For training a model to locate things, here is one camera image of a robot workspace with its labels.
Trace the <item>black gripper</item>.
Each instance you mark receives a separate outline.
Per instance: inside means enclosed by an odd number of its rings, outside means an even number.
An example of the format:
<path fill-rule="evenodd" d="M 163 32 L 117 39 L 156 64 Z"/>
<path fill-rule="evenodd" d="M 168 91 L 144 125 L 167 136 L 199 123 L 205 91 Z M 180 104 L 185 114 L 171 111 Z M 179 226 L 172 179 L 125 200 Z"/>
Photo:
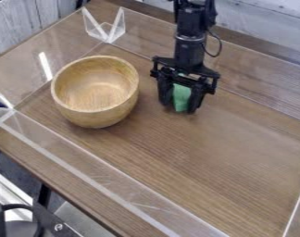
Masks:
<path fill-rule="evenodd" d="M 207 94 L 216 94 L 217 83 L 221 74 L 215 70 L 199 65 L 192 69 L 183 69 L 168 57 L 153 57 L 155 67 L 151 76 L 159 81 L 159 100 L 168 106 L 172 103 L 175 84 L 192 88 L 188 113 L 193 114 L 201 106 Z"/>

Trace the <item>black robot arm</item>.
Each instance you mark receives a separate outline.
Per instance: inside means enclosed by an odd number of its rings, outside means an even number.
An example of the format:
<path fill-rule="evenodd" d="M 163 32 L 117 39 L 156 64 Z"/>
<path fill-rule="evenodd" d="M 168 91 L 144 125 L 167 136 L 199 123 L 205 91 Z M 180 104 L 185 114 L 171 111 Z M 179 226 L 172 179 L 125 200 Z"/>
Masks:
<path fill-rule="evenodd" d="M 173 57 L 155 56 L 151 76 L 159 82 L 159 100 L 168 106 L 175 100 L 176 85 L 191 89 L 187 112 L 193 114 L 208 94 L 216 94 L 221 74 L 205 65 L 208 34 L 216 25 L 216 0 L 171 0 L 176 12 L 176 50 Z"/>

